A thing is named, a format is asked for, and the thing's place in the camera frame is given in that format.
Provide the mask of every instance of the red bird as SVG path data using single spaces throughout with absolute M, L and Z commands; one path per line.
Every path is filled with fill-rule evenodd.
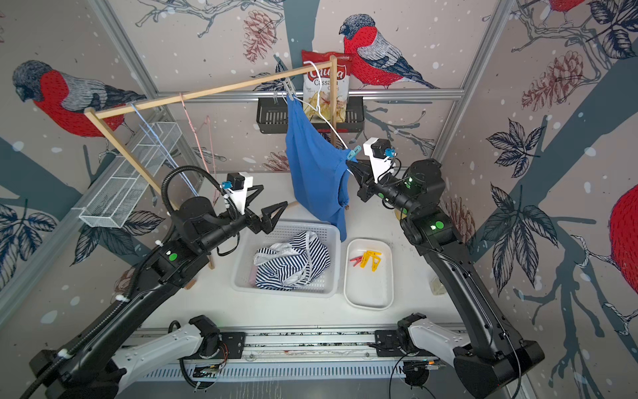
M 577 5 L 585 2 L 585 0 L 532 0 L 529 3 L 522 5 L 521 7 L 522 8 L 527 8 L 527 7 L 531 6 L 532 4 L 538 3 L 539 1 L 542 1 L 543 3 L 549 4 L 549 13 L 547 13 L 547 16 L 545 17 L 545 19 L 542 22 L 542 25 L 543 26 L 547 26 L 547 24 L 545 22 L 549 18 L 549 16 L 552 13 L 552 11 L 558 11 L 558 12 L 562 12 L 563 13 L 563 17 L 565 18 L 565 21 L 562 23 L 562 25 L 560 27 L 563 27 L 563 26 L 565 26 L 567 24 L 573 23 L 574 21 L 567 20 L 567 11 L 569 11 L 572 8 L 576 7 Z
M 84 109 L 93 107 L 100 111 L 146 98 L 99 80 L 67 75 L 33 60 L 22 63 L 13 71 L 13 85 L 23 102 L 33 100 L 62 129 L 83 137 L 104 137 L 84 116 Z M 124 122 L 124 115 L 108 117 L 104 122 L 115 130 Z
M 416 82 L 430 89 L 438 87 L 423 80 L 423 76 L 408 64 L 401 51 L 388 43 L 375 27 L 375 20 L 366 14 L 350 15 L 339 34 L 343 52 L 352 54 L 352 73 L 364 84 L 388 86 L 395 82 Z
M 623 194 L 611 211 L 609 219 L 611 256 L 591 253 L 585 245 L 584 238 L 574 237 L 580 240 L 585 250 L 586 259 L 579 266 L 587 266 L 589 256 L 610 263 L 618 269 L 625 281 L 638 294 L 638 185 Z M 606 303 L 605 306 L 616 312 L 625 325 L 625 330 L 616 331 L 621 335 L 629 335 L 629 322 L 638 316 L 638 310 L 634 310 L 629 316 L 623 316 L 614 305 Z

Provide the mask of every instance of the chip bag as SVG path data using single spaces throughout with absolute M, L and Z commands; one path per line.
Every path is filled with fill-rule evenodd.
M 340 123 L 346 121 L 352 56 L 337 52 L 317 53 L 305 50 L 301 52 L 303 61 L 312 61 L 315 64 L 330 61 L 330 56 L 337 57 L 337 115 L 335 119 Z M 317 102 L 319 102 L 324 118 L 330 121 L 332 116 L 330 114 L 330 68 L 319 70 L 319 75 L 320 76 L 317 76 L 315 70 L 304 75 L 304 101 L 310 104 L 310 106 L 304 104 L 304 112 L 312 122 L 323 121 L 323 119 L 320 119 L 317 111 L 312 108 L 317 107 Z M 319 93 L 319 80 L 321 80 L 322 83 L 321 93 Z

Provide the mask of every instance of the wooden drying rack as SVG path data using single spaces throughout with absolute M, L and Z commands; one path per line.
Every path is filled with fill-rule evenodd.
M 325 63 L 316 64 L 316 67 L 321 70 L 323 68 L 330 68 L 330 110 L 332 111 L 332 119 L 331 125 L 336 129 L 336 109 L 337 109 L 337 57 L 331 56 L 330 61 Z M 153 107 L 159 107 L 161 105 L 179 103 L 184 100 L 192 100 L 193 98 L 209 96 L 211 94 L 223 93 L 225 91 L 242 89 L 244 87 L 269 82 L 271 80 L 283 79 L 291 76 L 302 75 L 303 73 L 314 71 L 315 68 L 310 66 L 303 66 L 301 68 L 296 68 L 290 71 L 275 73 L 274 75 L 268 75 L 266 77 L 262 77 L 259 79 L 247 80 L 245 82 L 229 84 L 227 86 L 215 87 L 207 90 L 200 91 L 192 91 L 190 93 L 183 94 L 181 96 L 172 96 L 172 97 L 163 97 L 158 98 L 156 100 L 146 100 L 139 103 L 135 103 L 135 108 L 138 110 L 149 109 Z M 126 148 L 126 146 L 115 137 L 111 128 L 104 122 L 105 118 L 117 115 L 124 115 L 134 112 L 135 110 L 131 105 L 123 105 L 122 107 L 116 107 L 107 109 L 104 111 L 95 112 L 93 108 L 86 108 L 84 110 L 84 115 L 97 127 L 97 129 L 104 134 L 104 137 L 108 139 L 108 141 L 113 144 L 115 148 L 122 154 L 127 161 L 131 163 L 131 165 L 140 173 L 140 175 L 147 181 L 149 184 L 155 189 L 156 192 L 161 193 L 160 184 L 153 178 L 153 176 L 149 173 L 149 171 L 139 162 L 137 158 L 131 151 Z M 336 136 L 334 132 L 332 132 L 330 136 L 330 142 L 332 145 L 336 146 Z

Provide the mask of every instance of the metal frame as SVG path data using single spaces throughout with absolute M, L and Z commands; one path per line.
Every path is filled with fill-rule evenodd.
M 148 72 L 144 68 L 137 52 L 129 41 L 124 29 L 120 25 L 108 0 L 88 0 L 95 14 L 103 24 L 109 37 L 113 41 L 122 59 L 135 74 L 137 82 L 148 98 L 157 98 L 168 93 L 159 93 L 152 82 Z M 463 114 L 469 101 L 478 86 L 479 80 L 487 66 L 487 62 L 494 51 L 503 28 L 508 20 L 510 9 L 514 0 L 498 0 L 491 21 L 478 48 L 468 73 L 465 76 L 460 89 L 381 89 L 381 90 L 353 90 L 351 95 L 363 96 L 365 100 L 452 100 L 455 101 L 446 120 L 443 131 L 438 139 L 433 157 L 442 161 L 450 146 L 454 133 L 458 129 Z M 210 98 L 200 98 L 196 102 L 253 102 L 259 97 L 273 96 L 273 92 L 265 91 L 234 91 L 231 93 L 215 94 Z M 166 107 L 162 112 L 155 113 L 153 121 L 168 119 L 175 122 Z M 129 143 L 132 148 L 137 143 L 134 140 Z M 178 141 L 178 148 L 188 164 L 198 165 L 198 158 L 191 151 L 185 139 Z M 78 201 L 77 207 L 86 205 L 95 193 L 101 188 L 108 177 L 113 173 L 119 162 L 113 162 L 102 173 L 98 180 L 84 193 Z M 58 224 L 54 234 L 40 246 L 38 251 L 17 272 L 12 281 L 0 292 L 0 327 L 9 320 L 30 293 L 31 289 L 39 282 L 40 278 L 48 270 L 52 259 L 56 259 L 68 245 L 69 237 L 76 232 L 81 221 L 78 218 L 78 210 L 72 209 Z
M 131 44 L 126 32 L 120 25 L 117 16 L 109 5 L 109 0 L 88 0 L 93 6 L 98 18 L 105 26 L 109 37 L 118 49 L 124 62 L 129 69 L 137 76 L 137 80 L 149 98 L 158 98 L 162 96 L 176 95 L 178 93 L 159 92 L 153 83 L 151 76 L 148 74 L 140 58 L 137 56 L 133 45 Z M 470 68 L 468 69 L 461 87 L 458 89 L 376 89 L 376 90 L 350 90 L 351 96 L 362 96 L 364 100 L 421 100 L 421 101 L 453 101 L 450 113 L 443 125 L 436 147 L 432 157 L 442 162 L 447 149 L 454 138 L 456 130 L 461 124 L 461 120 L 468 104 L 478 86 L 479 80 L 485 71 L 487 62 L 491 57 L 496 43 L 503 32 L 505 24 L 514 0 L 497 0 L 494 12 L 492 13 L 490 23 L 483 35 L 480 45 L 474 56 Z M 255 102 L 259 98 L 273 97 L 276 95 L 284 95 L 284 92 L 273 91 L 232 91 L 228 93 L 214 94 L 190 100 L 188 102 L 195 103 L 238 103 L 238 102 Z M 197 158 L 188 151 L 190 158 L 187 159 L 193 164 L 197 164 Z
M 467 111 L 470 100 L 479 85 L 480 78 L 483 76 L 487 63 L 489 62 L 489 59 L 494 52 L 494 48 L 498 43 L 498 39 L 503 33 L 513 5 L 514 0 L 499 0 L 496 4 L 489 26 L 487 27 L 485 35 L 483 35 L 483 40 L 478 46 L 477 53 L 474 56 L 474 61 L 463 79 L 463 99 L 452 105 L 450 114 L 447 117 L 445 125 L 443 125 L 443 131 L 436 141 L 432 158 L 439 162 L 443 162 L 445 153 L 450 147 L 452 140 L 454 140 L 454 134 L 461 124 L 463 115 L 465 114 L 465 111 Z
M 166 112 L 160 110 L 149 118 L 149 122 L 153 123 L 162 120 L 165 116 Z M 136 134 L 127 147 L 133 149 L 144 137 L 143 134 Z M 123 157 L 117 157 L 111 162 L 97 180 L 86 190 L 83 196 L 81 196 L 74 207 L 59 221 L 53 234 L 47 236 L 38 250 L 29 257 L 28 261 L 20 266 L 20 269 L 16 272 L 9 284 L 0 291 L 0 328 L 11 319 L 11 316 L 20 308 L 22 302 L 49 270 L 49 267 L 63 253 L 68 246 L 70 237 L 73 237 L 74 234 L 80 230 L 82 224 L 84 224 L 79 218 L 83 207 L 88 205 L 123 161 Z

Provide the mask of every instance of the blue clothing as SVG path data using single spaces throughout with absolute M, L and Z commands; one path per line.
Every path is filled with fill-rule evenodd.
M 335 225 L 346 239 L 349 149 L 338 149 L 313 127 L 301 102 L 288 100 L 286 155 L 295 198 L 317 219 Z

